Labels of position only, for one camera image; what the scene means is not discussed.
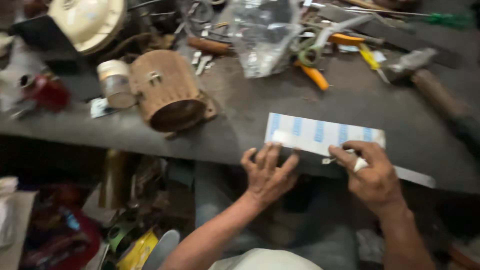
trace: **hammer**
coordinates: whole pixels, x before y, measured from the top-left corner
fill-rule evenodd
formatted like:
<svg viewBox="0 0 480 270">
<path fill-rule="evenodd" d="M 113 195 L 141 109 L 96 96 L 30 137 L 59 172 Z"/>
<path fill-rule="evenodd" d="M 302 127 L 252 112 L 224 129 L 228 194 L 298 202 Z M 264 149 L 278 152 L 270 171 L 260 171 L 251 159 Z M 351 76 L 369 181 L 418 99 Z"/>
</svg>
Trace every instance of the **hammer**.
<svg viewBox="0 0 480 270">
<path fill-rule="evenodd" d="M 422 69 L 435 54 L 433 49 L 416 50 L 394 63 L 387 63 L 381 69 L 391 83 L 410 77 L 419 92 L 446 121 L 453 135 L 480 160 L 479 121 L 443 87 L 435 75 Z"/>
</svg>

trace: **gray workbench surface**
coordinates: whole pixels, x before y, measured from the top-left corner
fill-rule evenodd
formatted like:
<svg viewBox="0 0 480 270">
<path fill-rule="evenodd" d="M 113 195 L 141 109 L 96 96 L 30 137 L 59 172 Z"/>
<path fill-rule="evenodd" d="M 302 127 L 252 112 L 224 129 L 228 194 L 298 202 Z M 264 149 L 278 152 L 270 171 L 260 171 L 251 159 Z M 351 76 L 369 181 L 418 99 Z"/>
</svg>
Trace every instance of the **gray workbench surface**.
<svg viewBox="0 0 480 270">
<path fill-rule="evenodd" d="M 455 12 L 458 1 L 439 12 Z M 476 115 L 480 104 L 480 69 L 473 30 L 459 32 L 424 26 L 418 36 L 463 55 L 458 69 L 429 67 Z M 238 164 L 243 151 L 261 147 L 269 112 L 383 129 L 393 164 L 431 175 L 442 189 L 480 192 L 474 158 L 415 89 L 388 87 L 359 54 L 332 58 L 324 73 L 331 87 L 320 92 L 300 69 L 261 79 L 245 79 L 235 58 L 214 59 L 201 76 L 215 100 L 218 117 L 180 133 L 174 140 L 146 126 L 136 108 L 91 119 L 87 105 L 75 104 L 58 114 L 38 114 L 21 121 L 0 116 L 0 133 L 190 160 Z M 305 161 L 306 171 L 328 169 Z"/>
</svg>

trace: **white bandage on finger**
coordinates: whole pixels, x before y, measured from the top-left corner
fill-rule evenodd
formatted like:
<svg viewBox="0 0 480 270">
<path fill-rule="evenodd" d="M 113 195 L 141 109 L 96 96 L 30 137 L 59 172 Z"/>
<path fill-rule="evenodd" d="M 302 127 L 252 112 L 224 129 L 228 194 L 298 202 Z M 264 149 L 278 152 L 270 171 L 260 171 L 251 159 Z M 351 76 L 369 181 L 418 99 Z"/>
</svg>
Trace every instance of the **white bandage on finger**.
<svg viewBox="0 0 480 270">
<path fill-rule="evenodd" d="M 355 167 L 353 168 L 353 172 L 358 172 L 359 170 L 368 167 L 368 163 L 366 160 L 362 158 L 357 158 L 357 163 L 355 163 Z"/>
</svg>

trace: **gray pants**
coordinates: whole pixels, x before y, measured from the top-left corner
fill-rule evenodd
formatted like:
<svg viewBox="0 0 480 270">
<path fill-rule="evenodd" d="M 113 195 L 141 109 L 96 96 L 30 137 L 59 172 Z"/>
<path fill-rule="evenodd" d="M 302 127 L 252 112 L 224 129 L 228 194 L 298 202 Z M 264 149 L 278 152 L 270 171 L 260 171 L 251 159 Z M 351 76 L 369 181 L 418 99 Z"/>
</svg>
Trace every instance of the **gray pants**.
<svg viewBox="0 0 480 270">
<path fill-rule="evenodd" d="M 221 165 L 197 162 L 195 165 L 195 227 L 203 225 L 227 207 L 236 197 L 222 174 Z M 355 232 L 351 226 L 350 193 L 345 181 L 320 179 L 318 192 L 309 205 L 301 229 L 286 250 L 302 256 L 324 270 L 357 268 Z M 224 258 L 252 248 L 272 248 L 248 228 L 235 236 Z"/>
</svg>

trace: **white cloth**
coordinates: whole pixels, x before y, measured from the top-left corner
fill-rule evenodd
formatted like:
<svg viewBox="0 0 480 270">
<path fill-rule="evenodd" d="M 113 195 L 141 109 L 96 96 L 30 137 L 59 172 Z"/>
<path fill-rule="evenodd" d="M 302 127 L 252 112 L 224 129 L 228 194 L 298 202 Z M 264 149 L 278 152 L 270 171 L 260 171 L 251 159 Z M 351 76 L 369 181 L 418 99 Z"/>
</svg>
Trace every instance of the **white cloth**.
<svg viewBox="0 0 480 270">
<path fill-rule="evenodd" d="M 243 255 L 215 262 L 209 270 L 322 270 L 285 250 L 254 248 Z"/>
</svg>

